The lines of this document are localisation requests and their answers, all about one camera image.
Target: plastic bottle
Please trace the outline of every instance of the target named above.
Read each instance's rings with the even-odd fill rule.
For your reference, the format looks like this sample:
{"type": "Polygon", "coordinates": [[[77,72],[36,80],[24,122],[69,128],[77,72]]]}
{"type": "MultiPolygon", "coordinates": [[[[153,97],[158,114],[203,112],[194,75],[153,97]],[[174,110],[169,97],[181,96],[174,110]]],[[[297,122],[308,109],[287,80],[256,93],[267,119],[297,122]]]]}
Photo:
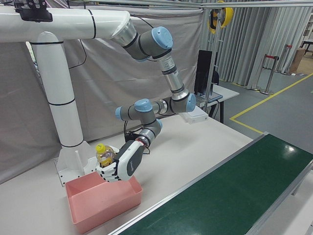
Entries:
{"type": "Polygon", "coordinates": [[[110,165],[113,162],[113,159],[116,157],[114,150],[110,146],[104,145],[102,143],[97,144],[96,151],[97,159],[101,167],[110,165]]]}

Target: white mounting column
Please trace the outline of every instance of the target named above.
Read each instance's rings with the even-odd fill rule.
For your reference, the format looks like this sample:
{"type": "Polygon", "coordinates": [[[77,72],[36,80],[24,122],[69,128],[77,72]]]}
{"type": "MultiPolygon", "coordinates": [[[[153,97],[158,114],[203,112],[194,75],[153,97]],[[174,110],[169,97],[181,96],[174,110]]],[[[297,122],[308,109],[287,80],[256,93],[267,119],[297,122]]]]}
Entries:
{"type": "Polygon", "coordinates": [[[95,171],[95,150],[84,141],[63,41],[43,32],[31,44],[62,145],[56,167],[64,184],[95,171]]]}
{"type": "Polygon", "coordinates": [[[0,43],[30,42],[34,49],[62,150],[56,164],[62,185],[95,171],[95,149],[84,141],[63,40],[112,39],[127,28],[127,11],[47,8],[52,22],[23,21],[0,7],[0,43]]]}

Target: black band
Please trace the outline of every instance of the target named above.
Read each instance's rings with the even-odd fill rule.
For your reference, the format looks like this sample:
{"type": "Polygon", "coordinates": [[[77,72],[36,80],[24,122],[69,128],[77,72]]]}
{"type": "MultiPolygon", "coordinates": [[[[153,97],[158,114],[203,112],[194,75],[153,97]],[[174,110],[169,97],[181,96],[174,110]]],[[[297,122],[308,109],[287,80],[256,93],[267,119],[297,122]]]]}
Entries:
{"type": "Polygon", "coordinates": [[[94,21],[94,17],[93,17],[92,12],[89,9],[87,9],[87,10],[90,12],[91,18],[92,18],[92,22],[93,22],[94,34],[93,34],[93,38],[92,39],[94,39],[94,38],[96,38],[96,34],[97,34],[96,22],[94,21]]]}
{"type": "Polygon", "coordinates": [[[75,98],[74,98],[74,100],[71,100],[70,102],[67,102],[67,103],[63,103],[63,104],[52,104],[52,103],[50,103],[50,102],[48,102],[50,105],[54,105],[54,106],[62,106],[62,105],[67,105],[67,104],[70,104],[70,103],[72,103],[72,102],[74,102],[75,101],[75,98]]]}
{"type": "Polygon", "coordinates": [[[134,104],[131,105],[131,106],[129,106],[129,107],[128,107],[128,111],[127,111],[127,115],[128,115],[128,117],[129,117],[130,120],[133,120],[133,119],[132,119],[131,116],[129,115],[129,110],[130,110],[130,108],[133,107],[133,106],[134,106],[134,104]]]}
{"type": "Polygon", "coordinates": [[[144,125],[144,126],[149,126],[149,125],[155,123],[156,120],[157,120],[157,119],[155,119],[153,122],[150,122],[150,123],[147,123],[147,124],[142,124],[142,125],[144,125]]]}
{"type": "Polygon", "coordinates": [[[174,111],[173,111],[173,108],[172,108],[172,98],[170,98],[170,102],[168,102],[169,103],[169,106],[170,106],[170,110],[172,111],[172,113],[175,113],[174,111]]]}
{"type": "Polygon", "coordinates": [[[124,49],[127,49],[127,48],[129,48],[132,44],[134,44],[135,43],[135,41],[137,40],[137,38],[138,38],[138,33],[136,33],[136,36],[135,36],[135,38],[128,44],[128,45],[126,45],[126,46],[124,46],[123,48],[124,49]]]}
{"type": "Polygon", "coordinates": [[[52,42],[52,43],[31,43],[30,42],[31,45],[49,45],[49,44],[62,44],[62,43],[63,43],[63,41],[61,41],[61,42],[52,42]]]}
{"type": "Polygon", "coordinates": [[[140,37],[141,37],[141,35],[139,36],[139,39],[138,39],[138,46],[139,46],[139,49],[141,50],[141,52],[142,52],[143,54],[145,54],[145,55],[147,55],[147,56],[150,56],[150,55],[148,55],[147,53],[145,53],[145,51],[143,50],[143,48],[142,48],[142,46],[141,46],[141,43],[140,43],[140,37]]]}
{"type": "Polygon", "coordinates": [[[183,85],[181,88],[179,88],[178,90],[171,90],[172,93],[176,94],[176,93],[179,93],[179,92],[182,92],[183,90],[185,89],[185,86],[183,85]]]}
{"type": "Polygon", "coordinates": [[[175,72],[177,70],[176,65],[174,65],[174,67],[172,67],[171,69],[167,70],[167,71],[162,71],[163,75],[168,75],[171,74],[173,72],[175,72]]]}
{"type": "Polygon", "coordinates": [[[172,51],[172,49],[169,49],[167,50],[166,52],[162,53],[161,55],[158,55],[158,56],[152,56],[153,59],[158,59],[158,58],[161,58],[163,57],[164,55],[170,53],[172,51]]]}
{"type": "Polygon", "coordinates": [[[184,99],[187,99],[189,97],[190,93],[188,92],[188,95],[186,95],[184,98],[181,98],[181,99],[178,99],[178,100],[173,100],[173,102],[180,102],[180,101],[183,101],[184,99]]]}
{"type": "Polygon", "coordinates": [[[73,147],[79,146],[80,144],[82,144],[82,142],[84,142],[84,139],[83,139],[79,144],[74,145],[74,146],[66,146],[66,145],[63,145],[62,143],[61,143],[61,145],[62,145],[63,147],[66,147],[66,148],[73,148],[73,147]]]}

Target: yellow cable reel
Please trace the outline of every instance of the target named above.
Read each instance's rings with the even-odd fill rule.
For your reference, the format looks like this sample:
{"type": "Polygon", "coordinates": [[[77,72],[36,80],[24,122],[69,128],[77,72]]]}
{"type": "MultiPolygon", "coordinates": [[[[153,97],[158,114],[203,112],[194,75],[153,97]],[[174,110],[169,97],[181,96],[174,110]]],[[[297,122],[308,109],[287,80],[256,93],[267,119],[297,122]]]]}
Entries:
{"type": "MultiPolygon", "coordinates": [[[[222,8],[222,17],[221,17],[221,28],[226,27],[226,25],[228,25],[233,16],[234,16],[234,10],[231,7],[225,7],[222,8]]],[[[211,33],[215,34],[215,30],[216,30],[216,25],[217,25],[217,11],[215,9],[212,9],[211,13],[210,13],[210,19],[207,22],[207,27],[210,30],[211,33]]]]}

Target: yellow floor line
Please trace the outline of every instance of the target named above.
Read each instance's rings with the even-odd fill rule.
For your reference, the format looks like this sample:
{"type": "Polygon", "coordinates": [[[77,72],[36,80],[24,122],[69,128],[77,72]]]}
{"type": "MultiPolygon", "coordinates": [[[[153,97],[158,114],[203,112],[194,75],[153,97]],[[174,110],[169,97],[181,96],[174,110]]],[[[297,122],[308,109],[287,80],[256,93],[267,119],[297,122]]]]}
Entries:
{"type": "Polygon", "coordinates": [[[252,130],[252,131],[255,131],[255,132],[259,133],[259,134],[263,134],[263,131],[259,131],[258,129],[255,129],[255,128],[252,127],[252,126],[248,126],[248,125],[242,123],[241,121],[238,121],[238,120],[236,120],[236,119],[230,119],[230,120],[234,121],[235,123],[237,123],[237,124],[239,124],[239,125],[242,125],[242,126],[248,128],[248,129],[250,129],[250,130],[252,130]]]}
{"type": "Polygon", "coordinates": [[[234,121],[235,123],[237,123],[237,124],[239,124],[239,125],[242,125],[242,126],[248,128],[248,129],[250,129],[250,130],[252,130],[252,131],[255,131],[255,132],[257,132],[257,133],[262,134],[262,133],[263,133],[262,131],[259,131],[258,129],[255,129],[255,128],[251,127],[251,126],[248,126],[248,125],[246,125],[246,124],[244,124],[244,123],[242,123],[242,122],[240,122],[240,121],[237,121],[236,118],[238,118],[239,116],[241,116],[241,115],[247,113],[248,111],[250,111],[250,110],[252,110],[252,109],[258,107],[259,105],[265,103],[266,101],[268,101],[268,100],[274,98],[275,96],[277,96],[277,95],[279,95],[280,93],[282,93],[282,92],[288,90],[289,88],[291,88],[291,87],[297,85],[298,83],[304,81],[305,79],[311,77],[312,75],[313,75],[313,73],[311,73],[311,74],[309,74],[308,76],[306,76],[306,77],[304,77],[304,78],[302,78],[302,79],[300,79],[300,80],[298,80],[298,81],[292,83],[291,85],[289,85],[289,86],[285,87],[284,89],[282,89],[282,90],[276,92],[275,94],[273,94],[273,95],[271,95],[271,96],[269,96],[269,97],[267,97],[267,98],[261,100],[260,102],[258,102],[258,103],[256,103],[256,104],[252,105],[251,107],[249,107],[249,108],[247,108],[247,109],[241,111],[240,113],[238,113],[238,114],[232,116],[232,117],[230,118],[230,120],[234,121]]]}

